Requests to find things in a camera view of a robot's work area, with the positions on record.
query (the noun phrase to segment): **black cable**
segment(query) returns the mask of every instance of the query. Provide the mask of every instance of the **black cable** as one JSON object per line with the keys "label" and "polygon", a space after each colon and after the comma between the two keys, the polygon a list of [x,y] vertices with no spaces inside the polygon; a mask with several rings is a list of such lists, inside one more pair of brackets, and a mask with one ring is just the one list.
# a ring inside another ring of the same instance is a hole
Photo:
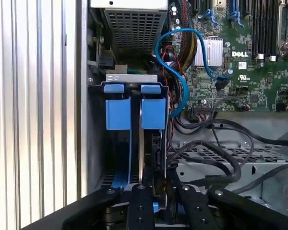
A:
{"label": "black cable", "polygon": [[[170,128],[168,128],[168,130],[167,130],[167,139],[168,139],[169,146],[173,149],[173,152],[176,153],[176,150],[175,150],[173,143],[172,143],[172,140],[170,138]],[[228,167],[226,167],[226,165],[224,165],[220,162],[217,162],[214,160],[193,158],[193,157],[187,156],[184,153],[181,154],[180,156],[187,161],[191,161],[191,162],[195,162],[195,163],[199,163],[199,164],[207,164],[207,165],[215,166],[215,167],[219,168],[220,170],[222,170],[226,174],[226,176],[232,176],[232,173],[230,172]]]}
{"label": "black cable", "polygon": [[226,165],[224,165],[220,162],[217,162],[214,160],[208,160],[208,159],[199,159],[199,158],[189,157],[184,153],[181,154],[180,157],[184,158],[186,161],[191,161],[191,162],[195,162],[195,163],[199,163],[199,164],[207,164],[207,165],[215,166],[215,167],[219,168],[220,170],[222,170],[226,174],[226,176],[232,176],[228,167],[226,167]]}
{"label": "black cable", "polygon": [[193,131],[194,134],[200,132],[203,128],[206,128],[212,124],[224,124],[224,125],[232,126],[235,129],[242,130],[242,131],[246,132],[247,134],[249,134],[251,137],[255,138],[256,140],[259,140],[262,143],[271,144],[271,145],[288,146],[288,140],[271,140],[271,139],[263,138],[263,137],[255,134],[255,133],[253,133],[252,131],[250,131],[246,127],[238,124],[237,122],[226,120],[226,119],[213,119],[213,120],[209,120],[209,121],[206,121],[204,123],[199,123],[199,124],[184,124],[181,121],[179,121],[178,119],[175,119],[175,121],[177,121],[178,124],[185,129],[197,128],[196,130]]}
{"label": "black cable", "polygon": [[191,131],[191,132],[184,132],[184,131],[182,131],[182,130],[178,127],[178,124],[176,124],[176,122],[174,122],[173,126],[174,126],[174,128],[177,130],[177,132],[179,132],[179,133],[181,133],[181,134],[183,134],[183,135],[186,135],[186,136],[192,136],[192,135],[194,135],[195,133],[197,133],[197,132],[194,133],[193,131]]}
{"label": "black cable", "polygon": [[235,189],[232,192],[240,194],[240,193],[244,193],[247,192],[255,187],[257,187],[258,185],[262,184],[265,180],[275,176],[277,173],[288,169],[288,164],[284,164],[281,166],[278,166],[277,168],[272,169],[271,171],[267,172],[266,174],[264,174],[263,176],[259,177],[258,179],[254,180],[253,182],[247,184],[246,186],[243,186],[241,188]]}
{"label": "black cable", "polygon": [[221,144],[220,144],[219,138],[218,138],[217,135],[216,135],[215,126],[212,125],[211,129],[212,129],[213,135],[215,136],[217,145],[221,148],[222,146],[221,146]]}
{"label": "black cable", "polygon": [[213,185],[213,184],[230,184],[230,183],[233,183],[233,182],[237,182],[241,178],[241,168],[240,168],[238,162],[236,161],[236,159],[233,158],[230,154],[228,154],[226,151],[224,151],[220,147],[218,147],[218,146],[216,146],[214,144],[211,144],[211,143],[209,143],[207,141],[203,141],[203,140],[191,141],[190,143],[186,144],[182,148],[176,150],[174,154],[172,154],[172,155],[170,155],[168,157],[167,166],[176,157],[178,157],[179,155],[183,154],[187,149],[196,147],[198,145],[205,146],[209,150],[213,151],[214,153],[216,153],[220,157],[222,157],[225,160],[227,160],[230,163],[230,165],[233,167],[233,169],[234,169],[233,170],[233,174],[231,176],[225,176],[225,177],[223,177],[223,176],[207,177],[207,178],[204,178],[204,179],[187,182],[188,184],[193,184],[193,185],[196,185],[196,186],[199,186],[199,187],[200,186],[205,186],[205,185]]}
{"label": "black cable", "polygon": [[244,160],[242,161],[242,163],[240,164],[240,168],[242,168],[250,159],[250,157],[252,156],[253,152],[254,152],[254,148],[255,148],[255,143],[253,138],[246,132],[240,130],[240,129],[235,129],[235,128],[228,128],[228,127],[214,127],[214,129],[218,129],[218,130],[232,130],[232,131],[236,131],[236,132],[240,132],[244,135],[246,135],[250,141],[251,141],[251,148],[249,153],[246,155],[246,157],[244,158]]}

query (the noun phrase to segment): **blue plastic clip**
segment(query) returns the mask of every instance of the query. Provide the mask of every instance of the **blue plastic clip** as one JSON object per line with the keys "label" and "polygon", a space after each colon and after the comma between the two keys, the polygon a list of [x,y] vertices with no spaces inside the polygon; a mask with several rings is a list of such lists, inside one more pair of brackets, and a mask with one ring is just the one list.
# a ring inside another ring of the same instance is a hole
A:
{"label": "blue plastic clip", "polygon": [[206,12],[203,14],[203,19],[210,19],[213,24],[219,25],[219,23],[216,21],[216,15],[214,10],[206,10]]}

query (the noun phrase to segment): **connector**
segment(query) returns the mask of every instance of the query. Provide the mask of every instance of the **connector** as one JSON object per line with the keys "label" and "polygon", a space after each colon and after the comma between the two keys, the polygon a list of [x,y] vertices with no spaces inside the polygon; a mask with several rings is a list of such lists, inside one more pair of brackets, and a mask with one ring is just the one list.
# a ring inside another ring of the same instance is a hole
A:
{"label": "connector", "polygon": [[241,27],[244,25],[241,23],[241,13],[239,11],[239,0],[230,0],[230,14],[228,19],[230,21],[237,22],[237,24]]}
{"label": "connector", "polygon": [[217,77],[216,80],[217,80],[217,82],[216,82],[215,86],[216,86],[217,91],[224,89],[230,82],[226,76]]}

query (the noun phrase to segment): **silver heatsink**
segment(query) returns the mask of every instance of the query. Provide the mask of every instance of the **silver heatsink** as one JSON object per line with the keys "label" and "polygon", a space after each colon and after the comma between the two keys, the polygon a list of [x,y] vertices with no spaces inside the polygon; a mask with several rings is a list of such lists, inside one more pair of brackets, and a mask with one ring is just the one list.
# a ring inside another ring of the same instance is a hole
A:
{"label": "silver heatsink", "polygon": [[[223,39],[204,38],[208,66],[219,67],[223,64]],[[204,66],[202,46],[197,39],[197,53],[194,60],[195,66]]]}
{"label": "silver heatsink", "polygon": [[91,0],[91,7],[104,9],[119,51],[151,54],[168,13],[168,0],[110,2]]}

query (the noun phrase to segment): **perforated metal panel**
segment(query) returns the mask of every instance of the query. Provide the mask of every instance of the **perforated metal panel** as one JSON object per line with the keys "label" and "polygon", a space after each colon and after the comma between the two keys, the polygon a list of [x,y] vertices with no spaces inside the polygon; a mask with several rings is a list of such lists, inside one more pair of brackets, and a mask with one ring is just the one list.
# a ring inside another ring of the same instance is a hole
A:
{"label": "perforated metal panel", "polygon": [[[242,162],[247,154],[249,153],[249,149],[241,149],[241,148],[234,148],[234,149],[224,149],[230,155],[232,155],[238,162]],[[288,158],[279,154],[278,149],[276,148],[255,148],[252,156],[248,160],[250,163],[285,163],[288,162]],[[207,159],[207,160],[215,160],[218,162],[225,163],[227,162],[225,159],[221,158],[219,155],[214,153],[213,151],[207,148],[192,148],[190,150],[185,151],[190,157],[195,157],[199,159]],[[180,163],[187,162],[186,160],[182,159],[181,157],[178,158]]]}
{"label": "perforated metal panel", "polygon": [[150,54],[167,12],[106,9],[105,15],[120,52]]}
{"label": "perforated metal panel", "polygon": [[[102,180],[101,188],[108,188],[112,186],[113,180],[115,177],[115,171],[108,171]],[[131,183],[138,183],[139,182],[139,175],[134,174],[132,175]]]}

